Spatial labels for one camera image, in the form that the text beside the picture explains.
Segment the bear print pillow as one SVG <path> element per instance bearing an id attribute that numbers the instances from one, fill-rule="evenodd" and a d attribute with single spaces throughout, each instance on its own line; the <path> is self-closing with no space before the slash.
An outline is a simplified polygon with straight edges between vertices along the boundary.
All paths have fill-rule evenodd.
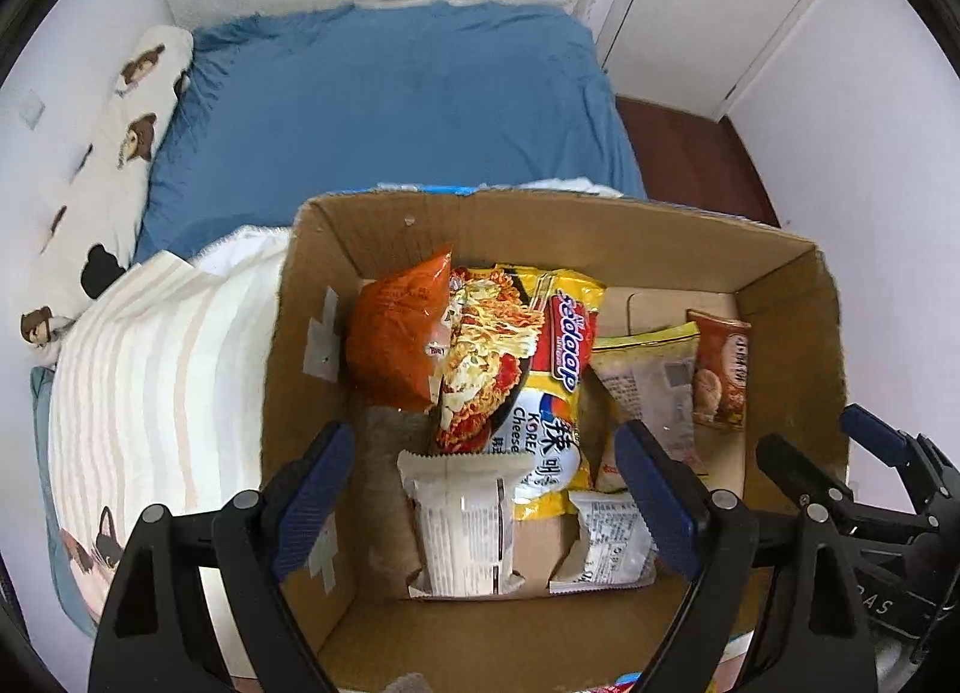
<path id="1" fill-rule="evenodd" d="M 132 264 L 153 158 L 189 85 L 192 56 L 192 33 L 160 25 L 117 74 L 31 264 L 20 332 L 41 365 L 57 360 L 71 326 Z"/>

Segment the brown pastry snack packet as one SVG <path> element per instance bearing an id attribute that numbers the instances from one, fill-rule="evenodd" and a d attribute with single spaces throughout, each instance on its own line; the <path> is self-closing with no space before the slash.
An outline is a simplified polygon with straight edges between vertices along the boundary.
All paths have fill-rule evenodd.
<path id="1" fill-rule="evenodd" d="M 742 431 L 747 422 L 748 322 L 688 310 L 698 329 L 693 373 L 693 418 L 698 425 Z"/>

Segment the beige snack packet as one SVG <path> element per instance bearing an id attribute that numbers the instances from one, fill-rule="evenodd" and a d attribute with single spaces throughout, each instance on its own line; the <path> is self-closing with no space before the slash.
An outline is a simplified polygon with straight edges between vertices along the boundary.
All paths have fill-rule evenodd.
<path id="1" fill-rule="evenodd" d="M 625 420 L 640 420 L 665 454 L 706 472 L 693 423 L 695 322 L 636 335 L 597 337 L 589 366 Z"/>

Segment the cardboard box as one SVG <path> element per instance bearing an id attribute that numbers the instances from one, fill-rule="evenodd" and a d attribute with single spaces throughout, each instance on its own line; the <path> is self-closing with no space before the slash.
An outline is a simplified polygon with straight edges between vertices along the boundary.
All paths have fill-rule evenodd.
<path id="1" fill-rule="evenodd" d="M 495 451 L 544 459 L 534 503 L 514 529 L 521 584 L 500 599 L 412 594 L 425 565 L 397 459 L 431 448 L 436 418 L 368 406 L 342 358 L 364 283 L 438 254 L 471 271 L 505 267 L 544 312 L 537 353 L 509 363 L 508 394 L 485 420 Z M 674 326 L 695 310 L 750 328 L 743 427 L 698 436 L 708 485 L 755 509 L 786 508 L 755 461 L 768 433 L 841 475 L 838 293 L 808 239 L 639 200 L 521 189 L 327 194 L 299 209 L 267 361 L 262 468 L 275 473 L 301 456 L 329 423 L 352 425 L 352 478 L 335 507 L 335 581 L 298 569 L 283 586 L 338 688 L 381 690 L 415 672 L 438 691 L 579 691 L 646 665 L 682 600 L 682 579 L 581 594 L 548 585 L 578 534 L 566 497 L 599 465 L 617 425 L 584 342 Z"/>

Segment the striped cream blanket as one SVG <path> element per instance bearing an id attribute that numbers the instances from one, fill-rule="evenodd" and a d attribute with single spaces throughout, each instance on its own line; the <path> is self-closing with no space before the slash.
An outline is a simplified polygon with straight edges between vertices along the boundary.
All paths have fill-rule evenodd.
<path id="1" fill-rule="evenodd" d="M 438 691 L 551 691 L 597 677 L 567 634 L 596 602 L 535 592 L 500 605 L 416 601 L 415 526 L 397 456 L 425 454 L 438 413 L 371 402 L 345 361 L 366 283 L 441 251 L 470 267 L 630 277 L 625 236 L 647 204 L 551 189 L 326 194 L 228 271 L 171 253 L 132 267 L 76 322 L 50 396 L 49 478 L 59 526 L 127 539 L 153 503 L 215 509 L 262 487 L 327 423 L 355 434 L 337 506 L 340 547 L 291 574 L 286 595 L 339 685 L 374 690 L 418 672 Z"/>

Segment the white door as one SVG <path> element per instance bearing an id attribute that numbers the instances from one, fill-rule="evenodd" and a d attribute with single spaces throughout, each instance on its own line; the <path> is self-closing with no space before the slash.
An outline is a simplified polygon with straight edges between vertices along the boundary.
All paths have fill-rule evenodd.
<path id="1" fill-rule="evenodd" d="M 599 37 L 622 97 L 719 119 L 812 0 L 613 0 Z"/>

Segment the cat print cushion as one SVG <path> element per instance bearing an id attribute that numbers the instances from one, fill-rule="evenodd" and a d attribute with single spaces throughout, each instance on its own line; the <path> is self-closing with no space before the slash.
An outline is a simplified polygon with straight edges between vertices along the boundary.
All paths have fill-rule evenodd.
<path id="1" fill-rule="evenodd" d="M 55 373 L 50 368 L 43 367 L 32 368 L 29 375 L 34 450 L 46 518 L 50 577 L 57 601 L 67 618 L 88 638 L 94 638 L 98 631 L 99 612 L 103 610 L 104 599 L 99 597 L 94 607 L 90 607 L 85 601 L 85 591 L 78 586 L 76 576 L 96 574 L 96 566 L 85 547 L 60 529 L 59 516 L 55 511 L 55 501 L 52 496 L 49 469 L 49 423 L 50 395 L 54 376 Z"/>

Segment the blue bed sheet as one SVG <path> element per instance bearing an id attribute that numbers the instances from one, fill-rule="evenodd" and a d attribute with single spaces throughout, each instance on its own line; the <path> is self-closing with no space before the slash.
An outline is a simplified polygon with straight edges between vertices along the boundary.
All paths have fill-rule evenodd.
<path id="1" fill-rule="evenodd" d="M 194 257 L 324 193 L 517 188 L 641 172 L 581 22 L 483 2 L 251 16 L 197 30 L 135 254 Z"/>

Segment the orange snack packet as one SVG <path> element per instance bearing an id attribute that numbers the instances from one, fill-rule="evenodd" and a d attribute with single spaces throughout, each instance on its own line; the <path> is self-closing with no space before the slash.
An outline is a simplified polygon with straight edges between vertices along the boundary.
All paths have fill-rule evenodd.
<path id="1" fill-rule="evenodd" d="M 429 412 L 451 343 L 452 251 L 368 283 L 348 321 L 347 370 L 371 406 Z"/>

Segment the small white snack packet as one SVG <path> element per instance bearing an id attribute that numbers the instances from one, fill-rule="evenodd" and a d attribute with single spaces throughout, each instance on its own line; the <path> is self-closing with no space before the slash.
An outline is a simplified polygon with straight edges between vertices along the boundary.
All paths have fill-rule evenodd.
<path id="1" fill-rule="evenodd" d="M 656 581 L 658 549 L 628 491 L 572 491 L 578 539 L 551 576 L 551 595 L 640 589 Z"/>

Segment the yellow instant noodle packet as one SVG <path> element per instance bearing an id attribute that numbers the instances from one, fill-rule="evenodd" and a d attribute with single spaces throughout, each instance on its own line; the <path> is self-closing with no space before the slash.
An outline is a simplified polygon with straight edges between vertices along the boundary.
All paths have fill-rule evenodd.
<path id="1" fill-rule="evenodd" d="M 451 275 L 452 342 L 439 393 L 439 454 L 523 454 L 517 521 L 571 509 L 590 487 L 579 436 L 581 379 L 605 285 L 568 269 L 459 267 Z"/>

